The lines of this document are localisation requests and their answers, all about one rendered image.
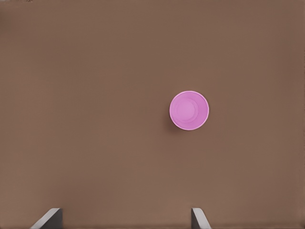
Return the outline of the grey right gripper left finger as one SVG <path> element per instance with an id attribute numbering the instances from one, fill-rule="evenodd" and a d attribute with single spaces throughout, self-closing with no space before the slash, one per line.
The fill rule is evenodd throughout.
<path id="1" fill-rule="evenodd" d="M 30 229 L 63 229 L 62 209 L 51 208 Z"/>

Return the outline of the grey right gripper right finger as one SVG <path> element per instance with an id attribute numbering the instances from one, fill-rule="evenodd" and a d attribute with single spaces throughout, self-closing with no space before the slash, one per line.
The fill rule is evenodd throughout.
<path id="1" fill-rule="evenodd" d="M 191 209 L 191 229 L 212 229 L 201 208 Z"/>

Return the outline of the pink bowl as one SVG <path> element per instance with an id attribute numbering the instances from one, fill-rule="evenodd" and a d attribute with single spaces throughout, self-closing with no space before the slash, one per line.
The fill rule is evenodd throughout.
<path id="1" fill-rule="evenodd" d="M 196 130 L 203 126 L 209 117 L 209 112 L 208 100 L 196 91 L 178 93 L 169 106 L 171 121 L 185 131 Z"/>

